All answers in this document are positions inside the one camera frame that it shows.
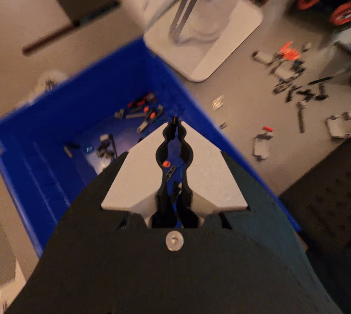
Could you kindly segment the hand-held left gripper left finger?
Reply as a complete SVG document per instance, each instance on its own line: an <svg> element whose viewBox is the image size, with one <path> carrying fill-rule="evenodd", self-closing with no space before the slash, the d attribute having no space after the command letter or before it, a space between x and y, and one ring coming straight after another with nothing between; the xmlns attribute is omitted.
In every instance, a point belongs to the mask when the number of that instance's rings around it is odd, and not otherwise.
<svg viewBox="0 0 351 314"><path fill-rule="evenodd" d="M164 123L127 152L102 209L140 214L144 220L157 212L173 213L163 167L169 156L171 131L172 125Z"/></svg>

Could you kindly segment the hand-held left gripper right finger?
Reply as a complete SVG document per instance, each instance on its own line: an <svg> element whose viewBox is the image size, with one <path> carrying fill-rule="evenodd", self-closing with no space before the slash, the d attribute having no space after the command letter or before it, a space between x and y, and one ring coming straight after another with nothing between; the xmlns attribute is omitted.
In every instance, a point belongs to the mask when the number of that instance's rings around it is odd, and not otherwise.
<svg viewBox="0 0 351 314"><path fill-rule="evenodd" d="M222 151L185 121L178 123L181 158L185 163L181 211L200 219L208 215L248 208Z"/></svg>

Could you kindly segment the pile of toy parts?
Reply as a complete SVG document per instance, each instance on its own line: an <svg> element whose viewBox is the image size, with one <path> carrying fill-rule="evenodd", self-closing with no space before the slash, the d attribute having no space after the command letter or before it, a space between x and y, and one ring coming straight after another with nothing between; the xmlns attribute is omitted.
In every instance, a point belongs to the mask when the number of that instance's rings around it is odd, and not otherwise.
<svg viewBox="0 0 351 314"><path fill-rule="evenodd" d="M101 194L102 201L110 189L127 152L162 124L171 121L173 112L166 112L165 103L157 99L135 101L114 116L95 120L65 140L68 154L79 179L72 184L72 197L81 193L87 199Z"/></svg>

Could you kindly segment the blue plastic bin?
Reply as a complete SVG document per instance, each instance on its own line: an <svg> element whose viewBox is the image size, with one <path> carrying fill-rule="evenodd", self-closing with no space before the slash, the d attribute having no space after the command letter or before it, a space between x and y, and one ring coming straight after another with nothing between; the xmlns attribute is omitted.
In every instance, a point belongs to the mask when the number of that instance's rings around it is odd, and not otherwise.
<svg viewBox="0 0 351 314"><path fill-rule="evenodd" d="M117 231L128 214L103 211L102 202L125 151L137 144L138 120L114 111L147 92L165 114L151 129L180 115L223 152L243 189L249 210L225 212L224 225L284 258L301 248L295 221L258 174L216 128L173 72L151 55L142 39L118 49L77 76L1 120L1 174L39 256L69 237L68 244Z"/></svg>

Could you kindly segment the pale grey toy panel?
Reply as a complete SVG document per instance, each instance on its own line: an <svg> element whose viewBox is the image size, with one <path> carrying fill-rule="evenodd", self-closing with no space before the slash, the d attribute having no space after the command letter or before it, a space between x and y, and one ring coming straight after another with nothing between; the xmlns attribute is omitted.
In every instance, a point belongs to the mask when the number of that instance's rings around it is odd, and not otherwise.
<svg viewBox="0 0 351 314"><path fill-rule="evenodd" d="M271 70L271 74L274 75L279 80L287 80L295 75L295 71L287 69L284 66L277 66Z"/></svg>
<svg viewBox="0 0 351 314"><path fill-rule="evenodd" d="M325 120L327 131L332 139L349 139L351 137L351 112L331 115Z"/></svg>
<svg viewBox="0 0 351 314"><path fill-rule="evenodd" d="M257 50L253 52L252 57L255 61L266 66L271 65L274 62L274 54L270 54L262 50Z"/></svg>
<svg viewBox="0 0 351 314"><path fill-rule="evenodd" d="M273 131L265 130L253 139L253 156L257 161L264 161L270 157L270 141L273 133Z"/></svg>

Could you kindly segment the dark grey toy beam assembly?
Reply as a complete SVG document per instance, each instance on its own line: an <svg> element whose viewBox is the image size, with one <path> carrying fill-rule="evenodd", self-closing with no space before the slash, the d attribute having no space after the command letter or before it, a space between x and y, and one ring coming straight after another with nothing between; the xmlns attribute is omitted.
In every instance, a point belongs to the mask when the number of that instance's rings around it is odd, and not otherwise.
<svg viewBox="0 0 351 314"><path fill-rule="evenodd" d="M280 94L286 90L297 90L302 88L302 86L296 85L296 79L295 77L290 77L290 78L279 78L278 83L272 90L273 95Z"/></svg>

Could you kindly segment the scattered black toy pins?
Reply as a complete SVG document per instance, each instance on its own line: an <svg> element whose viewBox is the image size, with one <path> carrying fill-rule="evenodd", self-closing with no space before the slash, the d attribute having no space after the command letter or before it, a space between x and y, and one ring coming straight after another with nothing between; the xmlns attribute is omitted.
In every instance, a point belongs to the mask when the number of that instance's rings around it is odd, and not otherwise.
<svg viewBox="0 0 351 314"><path fill-rule="evenodd" d="M299 125L299 132L301 134L305 133L305 122L304 122L304 111L309 102L314 99L316 101L323 101L329 97L329 95L325 92L325 82L333 79L335 75L333 76L328 76L325 78L313 80L308 83L308 85L318 85L319 93L316 94L312 92L311 88L306 88L305 90L301 90L301 86L297 87L293 85L289 91L287 92L285 102L290 103L293 99L294 95L299 95L303 96L303 99L301 101L298 101L296 104L297 108L297 119L298 119L298 125Z"/></svg>

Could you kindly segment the white toy remote control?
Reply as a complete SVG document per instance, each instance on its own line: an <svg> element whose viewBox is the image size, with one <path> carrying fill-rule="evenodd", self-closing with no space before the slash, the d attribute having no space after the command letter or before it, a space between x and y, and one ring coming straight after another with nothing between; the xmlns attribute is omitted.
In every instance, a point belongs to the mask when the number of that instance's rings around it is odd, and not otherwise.
<svg viewBox="0 0 351 314"><path fill-rule="evenodd" d="M59 84L67 81L68 78L68 74L64 73L63 71L59 71L56 69L45 71L39 77L36 85L29 92L29 94L16 104L15 109L19 109L26 105L33 105L33 103L36 102L39 97L51 91Z"/></svg>

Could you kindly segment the white book stand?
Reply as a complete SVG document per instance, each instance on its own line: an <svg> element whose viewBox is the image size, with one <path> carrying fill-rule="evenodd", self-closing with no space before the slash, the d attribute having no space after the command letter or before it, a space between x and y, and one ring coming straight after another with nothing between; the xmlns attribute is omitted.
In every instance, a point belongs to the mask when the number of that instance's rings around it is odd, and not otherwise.
<svg viewBox="0 0 351 314"><path fill-rule="evenodd" d="M144 34L144 43L192 82L202 82L261 24L249 0L179 0Z"/></svg>

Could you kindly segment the orange ribbed toy wedge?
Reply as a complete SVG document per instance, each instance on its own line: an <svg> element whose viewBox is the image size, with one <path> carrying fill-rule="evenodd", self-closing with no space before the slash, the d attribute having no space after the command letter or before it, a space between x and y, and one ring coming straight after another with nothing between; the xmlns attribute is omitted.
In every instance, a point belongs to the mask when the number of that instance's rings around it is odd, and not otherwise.
<svg viewBox="0 0 351 314"><path fill-rule="evenodd" d="M279 49L278 54L281 59L285 61L296 61L301 58L301 53L291 47L292 43L292 41L288 41Z"/></svg>

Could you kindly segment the grey wood-edged desk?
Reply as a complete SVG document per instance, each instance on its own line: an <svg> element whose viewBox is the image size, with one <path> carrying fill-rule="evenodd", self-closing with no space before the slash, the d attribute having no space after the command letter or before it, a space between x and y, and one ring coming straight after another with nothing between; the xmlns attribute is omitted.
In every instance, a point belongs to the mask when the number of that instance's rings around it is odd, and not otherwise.
<svg viewBox="0 0 351 314"><path fill-rule="evenodd" d="M25 56L24 47L68 25L68 16L56 0L1 0L0 12L1 116L32 91L45 71L75 75L143 35L124 7L119 7Z"/></svg>

